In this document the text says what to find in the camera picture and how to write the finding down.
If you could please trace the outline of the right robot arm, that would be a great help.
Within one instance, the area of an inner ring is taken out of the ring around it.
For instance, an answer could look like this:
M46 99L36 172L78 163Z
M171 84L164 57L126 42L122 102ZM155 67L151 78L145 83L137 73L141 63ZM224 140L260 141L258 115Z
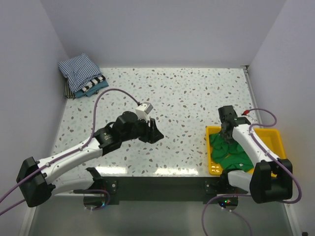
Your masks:
M260 204L288 200L293 194L292 163L281 160L259 138L246 117L238 117L232 105L218 108L221 121L219 134L225 141L237 142L254 166L252 174L241 169L223 170L219 187L231 193L236 187L247 191Z

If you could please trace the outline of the green tank top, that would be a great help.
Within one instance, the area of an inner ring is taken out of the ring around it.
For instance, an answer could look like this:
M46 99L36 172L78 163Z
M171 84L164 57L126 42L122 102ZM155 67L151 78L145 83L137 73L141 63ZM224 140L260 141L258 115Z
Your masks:
M240 169L244 172L254 168L249 156L236 142L226 142L219 133L209 136L212 147L211 158L216 164L220 164L223 170Z

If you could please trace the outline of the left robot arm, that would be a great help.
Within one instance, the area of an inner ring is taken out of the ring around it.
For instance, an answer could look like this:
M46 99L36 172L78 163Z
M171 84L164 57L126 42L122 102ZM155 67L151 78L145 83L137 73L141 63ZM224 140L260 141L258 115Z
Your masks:
M81 164L119 149L123 142L138 139L154 144L163 137L155 119L140 119L135 113L127 111L64 152L38 161L33 157L25 159L17 176L17 184L28 207L37 207L56 194L72 190L108 196L106 191L109 188L95 168L87 168L87 174L78 174L70 179L61 176Z

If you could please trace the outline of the blue white striped tank top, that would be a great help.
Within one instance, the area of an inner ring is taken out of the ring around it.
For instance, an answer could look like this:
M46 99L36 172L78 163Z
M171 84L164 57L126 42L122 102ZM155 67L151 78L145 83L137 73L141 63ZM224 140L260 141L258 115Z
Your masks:
M91 79L102 75L100 68L85 53L59 62L58 68L67 78L72 92L81 90Z

